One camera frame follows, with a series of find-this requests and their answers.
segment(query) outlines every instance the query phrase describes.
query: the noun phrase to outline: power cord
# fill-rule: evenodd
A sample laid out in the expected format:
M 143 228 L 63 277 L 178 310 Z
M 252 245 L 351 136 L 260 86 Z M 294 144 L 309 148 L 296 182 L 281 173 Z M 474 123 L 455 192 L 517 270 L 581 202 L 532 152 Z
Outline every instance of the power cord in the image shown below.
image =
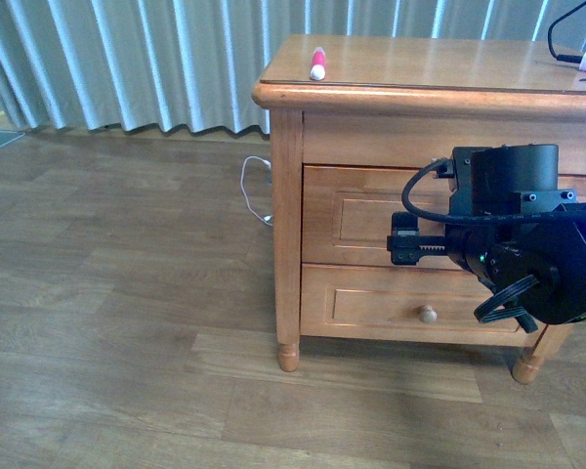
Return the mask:
M 401 192 L 401 203 L 404 208 L 425 220 L 444 223 L 446 225 L 464 225 L 464 226 L 490 226 L 490 225 L 511 225 L 529 224 L 529 223 L 559 223 L 559 222 L 586 222 L 586 210 L 572 210 L 568 212 L 544 212 L 530 214 L 514 215 L 444 215 L 435 212 L 428 212 L 417 207 L 410 201 L 410 193 L 415 185 L 421 181 L 427 174 L 440 169 L 441 167 L 451 164 L 448 158 L 441 158 L 433 161 L 428 166 L 420 169 L 403 187 Z
M 560 21 L 565 20 L 566 18 L 570 17 L 577 10 L 582 9 L 585 6 L 586 6 L 586 1 L 581 3 L 580 5 L 577 5 L 570 12 L 567 12 L 564 15 L 562 15 L 561 17 L 559 17 L 557 20 L 555 20 L 554 22 L 551 23 L 551 26 L 549 26 L 549 29 L 547 30 L 547 45 L 549 46 L 549 52 L 554 57 L 554 59 L 556 59 L 557 61 L 569 62 L 571 64 L 580 64 L 582 62 L 583 56 L 570 56 L 567 54 L 556 53 L 556 51 L 554 50 L 554 41 L 552 39 L 552 33 L 554 32 L 554 26 L 556 24 L 558 24 Z
M 260 216 L 250 205 L 250 199 L 247 196 L 247 191 L 245 190 L 245 167 L 247 166 L 247 162 L 252 160 L 252 159 L 257 159 L 261 162 L 263 162 L 263 164 L 265 164 L 265 166 L 267 166 L 268 168 L 270 168 L 270 170 L 272 169 L 272 164 L 267 161 L 266 159 L 263 159 L 259 156 L 248 156 L 247 158 L 245 158 L 245 161 L 243 161 L 243 167 L 241 168 L 241 191 L 243 192 L 243 196 L 245 197 L 245 204 L 247 205 L 247 209 L 252 212 L 252 214 L 258 218 L 261 222 L 263 222 L 265 225 L 267 225 L 268 227 L 272 227 L 273 223 L 273 215 L 267 215 L 265 217 Z

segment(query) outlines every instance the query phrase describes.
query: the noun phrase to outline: curtain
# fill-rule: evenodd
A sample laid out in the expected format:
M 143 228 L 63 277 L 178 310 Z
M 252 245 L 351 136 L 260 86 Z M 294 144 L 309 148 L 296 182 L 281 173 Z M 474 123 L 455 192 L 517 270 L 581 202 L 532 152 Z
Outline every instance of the curtain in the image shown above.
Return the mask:
M 0 97 L 13 123 L 239 132 L 292 33 L 544 40 L 578 0 L 0 0 Z M 586 8 L 555 42 L 586 50 Z

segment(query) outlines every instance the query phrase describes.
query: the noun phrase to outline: wooden nightstand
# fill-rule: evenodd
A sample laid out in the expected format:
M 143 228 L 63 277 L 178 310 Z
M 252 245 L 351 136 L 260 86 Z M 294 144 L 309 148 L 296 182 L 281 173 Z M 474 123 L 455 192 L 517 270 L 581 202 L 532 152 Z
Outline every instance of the wooden nightstand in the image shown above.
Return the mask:
M 327 74 L 312 82 L 317 46 Z M 490 293 L 474 276 L 444 258 L 394 267 L 386 236 L 405 182 L 454 147 L 557 144 L 560 187 L 586 200 L 586 73 L 540 43 L 291 36 L 253 96 L 271 110 L 282 369 L 302 334 L 525 347 L 513 375 L 530 382 L 571 326 L 479 324 Z M 415 201 L 446 213 L 449 195 L 427 180 Z

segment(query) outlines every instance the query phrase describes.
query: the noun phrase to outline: nightstand leg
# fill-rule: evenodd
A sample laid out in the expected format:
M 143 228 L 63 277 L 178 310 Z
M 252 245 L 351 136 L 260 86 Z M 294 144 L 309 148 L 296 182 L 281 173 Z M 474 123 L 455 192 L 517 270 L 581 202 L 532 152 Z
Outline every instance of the nightstand leg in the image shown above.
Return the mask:
M 300 344 L 280 344 L 277 361 L 283 371 L 295 371 L 300 364 Z
M 273 268 L 278 361 L 295 371 L 300 361 L 302 280 L 302 112 L 271 112 Z
M 512 368 L 515 381 L 521 384 L 531 383 L 545 360 L 558 352 L 572 328 L 572 324 L 546 325 L 534 346 L 524 349 Z

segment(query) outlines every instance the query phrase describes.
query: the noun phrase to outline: drawer knob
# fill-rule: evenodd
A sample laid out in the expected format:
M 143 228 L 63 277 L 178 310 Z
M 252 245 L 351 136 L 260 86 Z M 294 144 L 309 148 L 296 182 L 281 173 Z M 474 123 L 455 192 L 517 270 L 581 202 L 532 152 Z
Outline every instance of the drawer knob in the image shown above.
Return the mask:
M 439 315 L 437 315 L 437 312 L 430 305 L 424 305 L 419 308 L 419 320 L 425 324 L 435 322 L 438 317 Z

